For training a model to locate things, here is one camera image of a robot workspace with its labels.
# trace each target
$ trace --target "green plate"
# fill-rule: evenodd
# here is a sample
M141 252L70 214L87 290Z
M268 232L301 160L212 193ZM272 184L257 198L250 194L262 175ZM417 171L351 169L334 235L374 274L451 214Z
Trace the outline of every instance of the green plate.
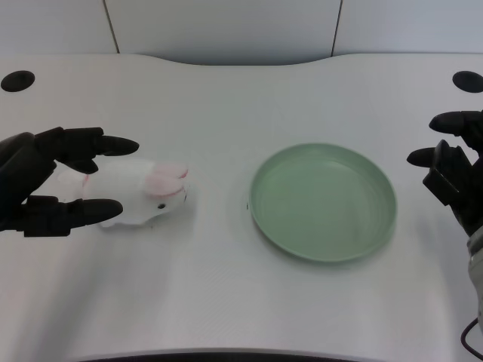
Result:
M250 206L271 241L321 262L367 255L395 226L395 194L384 173L354 151L321 143L267 160L251 184Z

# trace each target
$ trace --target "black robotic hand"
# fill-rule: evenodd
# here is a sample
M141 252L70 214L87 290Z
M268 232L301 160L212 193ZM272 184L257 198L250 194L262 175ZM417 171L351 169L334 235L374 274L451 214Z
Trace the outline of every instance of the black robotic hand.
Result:
M30 196L54 172L59 161L90 174L96 155L129 155L134 141L104 136L102 128L21 133L0 142L0 231L26 237L67 236L72 228L111 219L122 212L114 200L76 200L67 204L51 196Z
M423 184L444 206L451 206L467 235L472 235L483 225L483 112L443 113L429 127L460 136L478 153L471 165L461 147L450 147L442 140L435 148L418 149L408 156L410 164L429 168Z

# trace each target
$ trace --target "white table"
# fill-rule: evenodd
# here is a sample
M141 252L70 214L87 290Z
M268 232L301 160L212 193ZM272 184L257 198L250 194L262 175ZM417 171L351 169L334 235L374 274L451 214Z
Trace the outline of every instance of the white table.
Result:
M139 156L188 162L192 190L183 209L143 229L1 233L1 361L200 348L474 360L459 342L477 312L466 235L421 183L426 172L405 159L443 136L462 144L428 123L483 108L483 94L451 82L460 70L483 74L483 56L354 55L271 67L136 55L0 59L0 78L20 69L36 80L17 94L0 91L1 138L100 126L140 142ZM251 177L274 152L306 142L346 146L386 172L398 197L387 247L322 265L281 252L256 230ZM70 195L55 176L38 193ZM469 341L483 349L477 330Z

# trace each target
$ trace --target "white plush rabbit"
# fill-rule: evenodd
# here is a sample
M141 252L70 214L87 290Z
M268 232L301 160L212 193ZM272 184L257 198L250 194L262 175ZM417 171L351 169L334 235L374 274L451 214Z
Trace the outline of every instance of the white plush rabbit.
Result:
M181 205L186 200L187 174L188 169L182 164L131 158L111 161L87 176L69 170L59 179L65 183L77 182L84 199L110 198L119 201L124 210L101 223L108 227L117 223L141 225Z

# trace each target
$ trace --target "pink bunny ear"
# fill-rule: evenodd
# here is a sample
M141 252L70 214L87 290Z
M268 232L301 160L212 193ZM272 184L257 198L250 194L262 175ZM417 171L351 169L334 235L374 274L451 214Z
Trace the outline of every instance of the pink bunny ear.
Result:
M160 175L174 177L176 179L183 179L188 174L188 167L185 164L167 162L162 164L155 164L152 172Z
M144 181L144 191L151 196L172 196L183 190L183 186L181 179L154 173Z

